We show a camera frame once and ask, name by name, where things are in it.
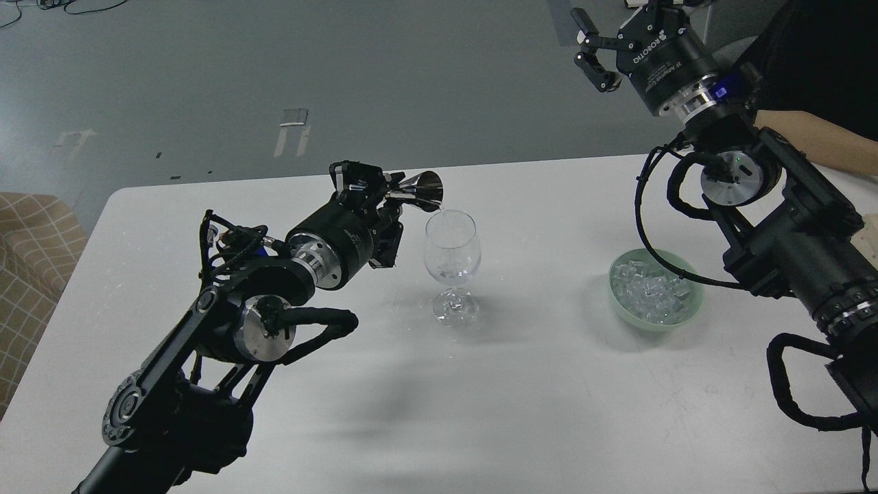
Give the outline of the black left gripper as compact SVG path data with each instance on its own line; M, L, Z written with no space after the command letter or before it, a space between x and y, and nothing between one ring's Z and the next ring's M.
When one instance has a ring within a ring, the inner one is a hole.
M364 266L395 265L403 235L402 202L383 200L391 183L377 166L341 161L329 166L329 174L332 200L294 227L285 243L294 259L314 271L316 287L338 290ZM367 209L382 200L377 209Z

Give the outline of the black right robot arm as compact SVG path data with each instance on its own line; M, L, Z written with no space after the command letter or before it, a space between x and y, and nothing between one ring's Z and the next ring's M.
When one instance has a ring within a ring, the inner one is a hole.
M674 113L683 131L648 154L634 188L634 223L643 246L681 278L756 296L794 297L824 334L816 342L781 333L766 348L772 394L788 418L822 432L862 432L868 481L876 436L876 268L852 245L864 220L852 203L771 128L758 129L752 104L763 78L750 63L718 60L693 31L696 2L648 1L615 36L599 34L586 10L571 10L579 29L575 64L601 93L628 78L655 116ZM658 254L643 227L641 203L666 154L678 162L667 201L691 219L715 222L728 242L722 255L733 281L709 279ZM828 359L838 388L854 406L843 416L813 416L793 400L782 355L787 348Z

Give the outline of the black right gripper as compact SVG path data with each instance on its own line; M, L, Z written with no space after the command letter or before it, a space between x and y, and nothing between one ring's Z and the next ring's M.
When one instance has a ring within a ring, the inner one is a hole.
M715 78L720 69L687 14L712 6L714 1L639 1L639 9L619 28L621 38L599 34L586 10L571 9L579 32L575 65L599 93L612 93L628 81L654 116L667 113L669 101L696 82ZM597 57L600 49L617 52L618 72L608 70Z

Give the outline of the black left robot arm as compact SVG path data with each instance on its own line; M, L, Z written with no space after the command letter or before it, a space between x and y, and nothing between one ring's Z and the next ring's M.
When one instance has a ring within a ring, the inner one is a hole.
M200 293L114 391L102 418L106 453L75 492L166 493L195 472L217 474L245 456L273 370L357 328L353 312L308 301L364 266L394 266L401 207L436 211L443 185L435 172L407 178L355 161L329 173L329 201L282 239L206 211Z

